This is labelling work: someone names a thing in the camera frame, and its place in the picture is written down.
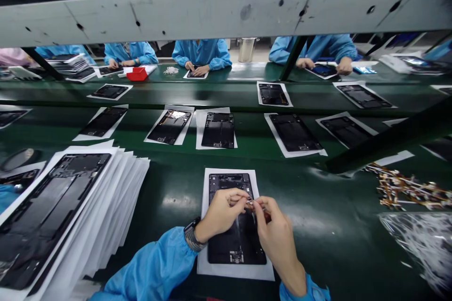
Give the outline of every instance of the red container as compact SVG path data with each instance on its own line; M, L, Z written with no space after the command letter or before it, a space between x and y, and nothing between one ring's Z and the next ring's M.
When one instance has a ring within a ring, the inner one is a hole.
M144 67L134 67L131 73L127 73L130 81L144 81L147 78L146 69Z

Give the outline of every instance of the wristwatch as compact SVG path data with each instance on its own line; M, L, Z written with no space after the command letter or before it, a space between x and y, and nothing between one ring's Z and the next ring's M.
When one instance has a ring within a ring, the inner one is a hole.
M207 246L207 242L199 242L194 233L194 228L197 224L199 224L199 221L201 221L200 216L191 221L188 226L184 228L185 241L187 242L190 249L197 253L199 253L205 246Z

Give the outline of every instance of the blue smock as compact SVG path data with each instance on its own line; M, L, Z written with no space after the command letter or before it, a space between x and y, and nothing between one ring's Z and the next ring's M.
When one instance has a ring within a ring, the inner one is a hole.
M174 227L141 248L127 265L108 280L91 301L159 301L167 300L173 288L190 274L197 253L185 241L184 228ZM328 290L319 288L306 274L307 294L293 296L281 283L282 301L331 301Z
M14 192L13 185L0 184L0 214L2 214L18 196L19 194Z
M276 38L268 57L270 61L286 64L296 40L297 37L290 36ZM316 35L309 50L306 51L305 44L298 58L309 58L313 62L316 62L322 56L322 53L326 48L337 63L340 63L340 60L343 57L347 56L350 59L355 60L358 56L358 51L356 50L353 41L350 39L350 34L330 34Z
M452 49L452 40L445 42L442 45L435 47L430 52L424 55L425 60L435 61L446 56Z
M136 58L140 60L140 64L159 63L149 42L130 42L129 45L130 54L127 53L124 46L119 42L105 44L105 64L108 65L110 59L114 59L117 63L121 63L122 61L134 60Z
M200 40L199 45L196 40L178 40L172 57L182 67L185 67L187 61L191 61L198 66L209 65L211 71L232 65L224 39Z
M57 56L61 54L80 54L84 53L88 62L91 65L96 65L91 55L83 45L60 45L60 46L41 46L36 47L36 52L38 52L43 58L50 58L52 56Z

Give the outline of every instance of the worker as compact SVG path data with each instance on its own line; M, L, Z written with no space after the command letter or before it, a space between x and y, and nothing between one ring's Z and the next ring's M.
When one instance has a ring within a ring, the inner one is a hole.
M0 48L0 66L37 66L38 64L19 47Z
M159 63L149 42L123 42L105 44L105 64L110 69L138 67L142 64Z
M91 65L96 65L96 62L89 55L86 48L83 45L58 45L58 46L41 46L36 47L36 52L38 52L43 58L48 59L53 56L63 55L63 54L80 54L83 53L88 59Z
M297 37L278 37L274 41L269 59L274 63L286 64ZM312 41L307 41L303 46L295 65L298 68L314 67L314 63L327 49L338 64L338 74L349 75L353 71L352 61L358 56L350 34L317 35Z
M185 229L174 227L157 242L145 245L91 301L167 300L171 290L190 274L195 257L208 240L230 229L237 216L245 212L248 197L238 188L218 190L198 224L192 222ZM329 291L319 288L298 261L291 222L276 201L260 197L252 206L262 249L282 280L281 300L330 301ZM263 208L271 214L268 224Z
M172 57L179 65L192 71L194 76L232 65L224 39L178 40Z

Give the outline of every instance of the metal beam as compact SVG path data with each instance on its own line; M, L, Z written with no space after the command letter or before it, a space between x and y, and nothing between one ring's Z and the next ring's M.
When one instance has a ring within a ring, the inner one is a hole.
M325 162L335 174L361 168L407 147L452 133L452 96Z
M297 40L295 41L295 45L293 45L289 58L287 59L287 62L284 65L284 68L282 69L281 76L279 77L280 81L287 81L287 78L291 74L291 72L293 70L293 66L295 66L298 56L300 55L301 50L305 46L308 38L309 37L307 37L307 36L297 37Z
M118 41L426 32L450 0L64 0L0 8L0 48Z
M56 71L55 68L49 65L49 63L34 49L34 47L22 47L24 52L28 54L33 60L35 60L39 66L44 68L47 73L55 80L64 80L64 77Z

